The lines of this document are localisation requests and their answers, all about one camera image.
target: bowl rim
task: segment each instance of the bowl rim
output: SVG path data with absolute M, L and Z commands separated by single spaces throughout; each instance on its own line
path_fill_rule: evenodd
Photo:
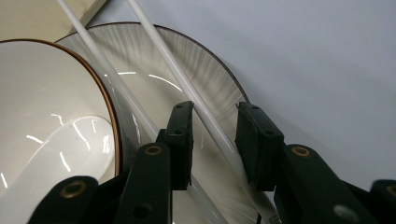
M 140 25 L 140 26 L 142 26 L 142 23 L 139 22 L 139 21 L 116 21 L 116 22 L 108 22 L 108 23 L 103 23 L 103 24 L 98 24 L 98 25 L 91 26 L 91 27 L 87 28 L 87 31 L 88 31 L 88 30 L 91 30 L 91 29 L 95 29 L 95 28 L 100 28 L 100 27 L 102 27 L 102 26 L 123 25 L 123 24 L 127 24 L 127 25 L 128 25 L 128 24 L 129 24 L 129 25 Z M 228 75 L 233 79 L 233 82 L 235 83 L 235 85 L 236 85 L 236 86 L 238 87 L 238 89 L 241 91 L 242 96 L 244 97 L 245 101 L 246 101 L 247 103 L 250 103 L 250 101 L 249 101 L 249 99 L 248 99 L 248 96 L 247 96 L 247 94 L 245 93 L 245 90 L 242 88 L 241 84 L 239 83 L 238 79 L 236 79 L 235 75 L 234 75 L 233 72 L 230 70 L 230 68 L 228 68 L 228 66 L 227 66 L 227 65 L 226 65 L 215 53 L 213 53 L 210 49 L 208 49 L 207 47 L 205 47 L 203 44 L 199 43 L 199 42 L 196 41 L 195 39 L 189 37 L 188 35 L 184 35 L 183 33 L 179 32 L 179 31 L 176 31 L 176 30 L 174 30 L 174 29 L 171 29 L 171 28 L 168 28 L 168 27 L 165 27 L 165 26 L 161 26 L 161 25 L 157 25 L 157 24 L 153 24 L 153 25 L 154 25 L 154 27 L 155 27 L 156 29 L 161 29 L 161 30 L 165 30 L 165 31 L 168 31 L 168 32 L 175 33 L 175 34 L 177 34 L 177 35 L 181 35 L 181 36 L 183 36 L 183 37 L 189 39 L 192 43 L 198 45 L 198 47 L 202 48 L 202 49 L 203 49 L 204 51 L 206 51 L 207 53 L 209 53 L 218 63 L 221 64 L 222 67 L 224 67 L 224 69 L 227 71 Z M 57 43 L 57 42 L 59 42 L 59 41 L 65 39 L 65 38 L 69 37 L 70 35 L 66 35 L 66 36 L 64 36 L 64 37 L 62 37 L 62 38 L 56 40 L 55 43 Z
M 98 86 L 99 91 L 102 93 L 102 96 L 106 103 L 108 114 L 110 116 L 110 125 L 112 127 L 113 137 L 115 139 L 115 141 L 114 141 L 115 174 L 114 175 L 115 176 L 119 175 L 120 168 L 121 168 L 120 155 L 122 155 L 122 151 L 121 151 L 122 147 L 120 145 L 121 139 L 120 139 L 119 120 L 117 118 L 117 113 L 115 112 L 116 109 L 115 109 L 114 103 L 111 101 L 111 98 L 109 96 L 109 92 L 105 88 L 105 84 L 99 78 L 99 75 L 96 73 L 96 71 L 93 69 L 93 67 L 86 60 L 84 60 L 81 56 L 79 56 L 77 53 L 75 53 L 73 50 L 68 49 L 62 45 L 57 44 L 57 43 L 52 43 L 47 40 L 40 40 L 40 39 L 33 39 L 33 38 L 16 38 L 16 39 L 0 40 L 0 44 L 12 43 L 12 42 L 33 42 L 33 43 L 44 44 L 44 45 L 49 45 L 51 47 L 55 47 L 56 49 L 60 49 L 60 50 L 64 51 L 65 53 L 69 54 L 70 56 L 72 56 L 87 70 L 87 72 L 91 75 L 94 82 Z

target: white wall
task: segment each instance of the white wall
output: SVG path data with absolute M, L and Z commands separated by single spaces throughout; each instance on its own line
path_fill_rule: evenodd
M 211 49 L 286 142 L 347 182 L 396 179 L 396 1 L 139 1 Z M 92 25 L 138 21 L 110 0 Z

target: plate surface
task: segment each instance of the plate surface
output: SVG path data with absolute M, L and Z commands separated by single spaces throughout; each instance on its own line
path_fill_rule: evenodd
M 220 126 L 234 140 L 237 118 L 235 104 L 246 101 L 247 97 L 231 71 L 212 52 L 191 38 L 164 27 L 157 27 L 157 30 Z M 92 27 L 89 33 L 157 127 L 165 128 L 172 107 L 188 99 L 143 27 L 132 22 L 110 23 Z M 98 73 L 105 73 L 78 34 L 69 35 L 57 43 L 81 55 Z M 141 143 L 147 143 L 144 130 L 139 132 Z M 255 222 L 256 210 L 195 113 L 193 134 L 192 173 L 195 178 L 230 223 Z M 184 191 L 174 191 L 174 222 L 205 222 Z
M 15 223 L 6 211 L 28 204 L 14 216 L 25 222 L 60 180 L 102 177 L 119 154 L 117 122 L 92 68 L 62 46 L 0 42 L 0 74 L 0 222 Z

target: white bowl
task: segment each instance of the white bowl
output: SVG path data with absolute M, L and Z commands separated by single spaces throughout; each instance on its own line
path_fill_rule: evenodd
M 157 30 L 220 126 L 234 140 L 237 118 L 235 104 L 248 98 L 231 71 L 212 52 L 191 38 L 164 27 L 158 26 Z M 188 99 L 140 23 L 100 25 L 90 28 L 89 33 L 151 119 L 159 128 L 165 128 L 172 107 Z M 69 35 L 57 43 L 75 51 L 98 73 L 104 74 L 78 34 Z M 192 173 L 196 179 L 230 223 L 255 222 L 257 211 L 195 114 L 193 134 Z M 205 222 L 185 191 L 174 191 L 173 211 L 176 223 Z
M 93 69 L 62 46 L 0 42 L 0 71 L 0 223 L 24 223 L 58 182 L 103 176 L 117 121 Z

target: screw hole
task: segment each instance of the screw hole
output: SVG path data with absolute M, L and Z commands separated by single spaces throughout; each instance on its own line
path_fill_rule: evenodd
M 87 188 L 87 185 L 85 182 L 76 180 L 73 181 L 72 183 L 64 186 L 61 190 L 61 196 L 69 199 L 69 198 L 74 198 L 77 197 L 78 195 L 82 194 L 85 189 Z
M 347 221 L 349 223 L 358 223 L 359 222 L 359 216 L 358 214 L 355 213 L 352 209 L 345 205 L 337 204 L 334 209 L 334 213 L 343 219 L 344 221 Z
M 148 217 L 151 211 L 151 205 L 149 205 L 148 203 L 142 203 L 134 209 L 134 216 L 143 219 L 145 217 Z
M 145 152 L 146 154 L 150 155 L 150 156 L 155 156 L 160 154 L 163 151 L 162 148 L 160 147 L 148 147 L 146 148 Z
M 391 194 L 393 197 L 396 197 L 396 185 L 387 186 L 387 191 L 388 191 L 388 193 Z
M 308 157 L 311 155 L 311 152 L 304 147 L 294 147 L 291 149 L 291 152 L 300 157 Z

